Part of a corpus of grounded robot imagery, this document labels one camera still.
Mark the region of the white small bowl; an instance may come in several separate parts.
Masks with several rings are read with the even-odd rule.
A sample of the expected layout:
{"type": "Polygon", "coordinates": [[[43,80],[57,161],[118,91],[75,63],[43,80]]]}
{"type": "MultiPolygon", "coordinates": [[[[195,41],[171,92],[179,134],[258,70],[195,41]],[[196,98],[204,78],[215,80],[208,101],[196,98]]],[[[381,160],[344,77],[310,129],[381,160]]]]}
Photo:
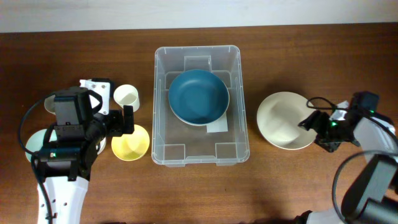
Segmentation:
{"type": "Polygon", "coordinates": [[[97,154],[101,154],[106,147],[106,138],[103,138],[97,145],[97,154]]]}

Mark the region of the mint green small bowl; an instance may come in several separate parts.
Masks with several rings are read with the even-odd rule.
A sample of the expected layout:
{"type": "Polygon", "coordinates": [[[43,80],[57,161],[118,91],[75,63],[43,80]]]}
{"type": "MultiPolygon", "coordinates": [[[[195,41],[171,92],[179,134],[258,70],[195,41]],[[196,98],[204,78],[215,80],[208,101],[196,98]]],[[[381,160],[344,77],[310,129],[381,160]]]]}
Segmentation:
{"type": "MultiPolygon", "coordinates": [[[[25,147],[31,152],[39,151],[42,148],[42,146],[43,146],[43,140],[44,140],[44,136],[45,136],[46,131],[47,131],[46,129],[42,129],[42,130],[37,131],[36,133],[34,133],[28,139],[25,147]]],[[[50,135],[50,142],[51,141],[56,141],[56,140],[57,140],[57,135],[56,135],[55,130],[53,130],[51,135],[50,135]]],[[[26,152],[25,156],[26,156],[27,160],[30,162],[31,155],[26,152]]]]}

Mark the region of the cream cup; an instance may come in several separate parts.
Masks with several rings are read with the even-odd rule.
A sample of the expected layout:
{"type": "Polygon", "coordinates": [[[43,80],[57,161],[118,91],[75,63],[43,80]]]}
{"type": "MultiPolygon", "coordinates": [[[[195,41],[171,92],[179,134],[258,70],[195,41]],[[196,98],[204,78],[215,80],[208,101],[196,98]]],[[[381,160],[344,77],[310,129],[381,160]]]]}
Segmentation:
{"type": "Polygon", "coordinates": [[[114,91],[113,98],[120,107],[132,106],[134,112],[140,107],[138,90],[132,85],[125,84],[117,87],[114,91]]]}

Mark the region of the clear plastic storage bin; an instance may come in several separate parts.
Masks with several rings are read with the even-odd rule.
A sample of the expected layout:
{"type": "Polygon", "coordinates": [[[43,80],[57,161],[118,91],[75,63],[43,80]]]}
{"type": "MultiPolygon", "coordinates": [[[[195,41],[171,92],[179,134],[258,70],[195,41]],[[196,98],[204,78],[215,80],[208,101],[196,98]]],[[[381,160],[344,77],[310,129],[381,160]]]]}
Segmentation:
{"type": "Polygon", "coordinates": [[[152,160],[167,167],[231,166],[250,156],[240,50],[155,51],[152,160]]]}

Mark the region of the mint green cup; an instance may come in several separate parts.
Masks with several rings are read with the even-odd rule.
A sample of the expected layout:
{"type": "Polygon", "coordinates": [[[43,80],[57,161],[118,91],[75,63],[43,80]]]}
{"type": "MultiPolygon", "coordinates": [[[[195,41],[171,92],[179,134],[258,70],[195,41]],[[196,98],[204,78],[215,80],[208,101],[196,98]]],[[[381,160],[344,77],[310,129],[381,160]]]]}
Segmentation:
{"type": "Polygon", "coordinates": [[[51,114],[55,114],[55,94],[47,97],[44,100],[44,108],[47,112],[51,113],[51,114]]]}

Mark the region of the cream bowl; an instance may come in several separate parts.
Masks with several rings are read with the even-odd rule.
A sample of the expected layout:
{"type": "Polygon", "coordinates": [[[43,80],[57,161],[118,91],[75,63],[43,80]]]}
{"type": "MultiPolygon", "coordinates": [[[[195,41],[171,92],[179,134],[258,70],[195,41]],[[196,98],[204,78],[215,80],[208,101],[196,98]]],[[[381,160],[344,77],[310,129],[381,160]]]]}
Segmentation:
{"type": "Polygon", "coordinates": [[[256,122],[262,136],[273,146],[285,150],[311,145],[316,132],[299,127],[299,122],[314,112],[306,103],[305,97],[288,91],[269,95],[257,110],[256,122]]]}

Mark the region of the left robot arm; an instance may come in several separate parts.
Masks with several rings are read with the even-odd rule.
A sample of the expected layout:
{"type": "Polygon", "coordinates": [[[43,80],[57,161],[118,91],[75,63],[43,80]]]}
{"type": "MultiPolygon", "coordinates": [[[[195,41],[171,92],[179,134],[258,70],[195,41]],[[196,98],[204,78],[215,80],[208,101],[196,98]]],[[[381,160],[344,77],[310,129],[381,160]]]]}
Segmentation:
{"type": "Polygon", "coordinates": [[[101,114],[101,95],[73,86],[53,93],[56,122],[31,157],[39,193],[38,223],[79,223],[98,146],[106,137],[134,132],[134,109],[101,114]]]}

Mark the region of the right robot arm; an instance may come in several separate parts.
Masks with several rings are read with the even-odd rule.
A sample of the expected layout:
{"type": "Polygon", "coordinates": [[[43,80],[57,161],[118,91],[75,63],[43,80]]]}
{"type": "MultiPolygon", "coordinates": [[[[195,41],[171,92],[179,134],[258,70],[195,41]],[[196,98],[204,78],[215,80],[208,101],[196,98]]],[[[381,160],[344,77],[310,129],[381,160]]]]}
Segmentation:
{"type": "Polygon", "coordinates": [[[335,152],[341,143],[361,147],[346,158],[333,178],[333,208],[323,212],[308,210],[294,218],[294,223],[397,223],[397,201],[386,191],[397,190],[397,136],[394,123],[377,113],[379,96],[357,92],[351,101],[314,107],[313,113],[298,125],[316,132],[315,144],[335,152]],[[336,186],[343,168],[353,159],[364,156],[367,164],[345,193],[336,200],[336,186]]]}

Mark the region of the white label inside bin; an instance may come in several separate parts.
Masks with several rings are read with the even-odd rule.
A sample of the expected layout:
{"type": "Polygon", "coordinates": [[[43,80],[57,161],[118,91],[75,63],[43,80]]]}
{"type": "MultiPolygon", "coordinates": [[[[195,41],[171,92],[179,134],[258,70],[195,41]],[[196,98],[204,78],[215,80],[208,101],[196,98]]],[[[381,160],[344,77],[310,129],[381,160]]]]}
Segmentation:
{"type": "Polygon", "coordinates": [[[220,132],[228,132],[228,120],[227,115],[224,113],[219,119],[216,121],[206,125],[207,133],[220,133],[220,132]]]}

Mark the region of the yellow small bowl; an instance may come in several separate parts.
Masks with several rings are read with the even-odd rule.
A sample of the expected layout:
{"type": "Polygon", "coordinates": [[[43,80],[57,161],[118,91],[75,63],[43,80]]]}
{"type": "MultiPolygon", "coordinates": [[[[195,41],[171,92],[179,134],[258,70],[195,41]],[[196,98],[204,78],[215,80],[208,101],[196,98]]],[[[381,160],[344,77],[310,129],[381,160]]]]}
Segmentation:
{"type": "Polygon", "coordinates": [[[135,161],[142,158],[150,145],[148,132],[139,125],[134,125],[132,134],[123,134],[121,137],[113,137],[111,149],[114,155],[122,161],[135,161]]]}

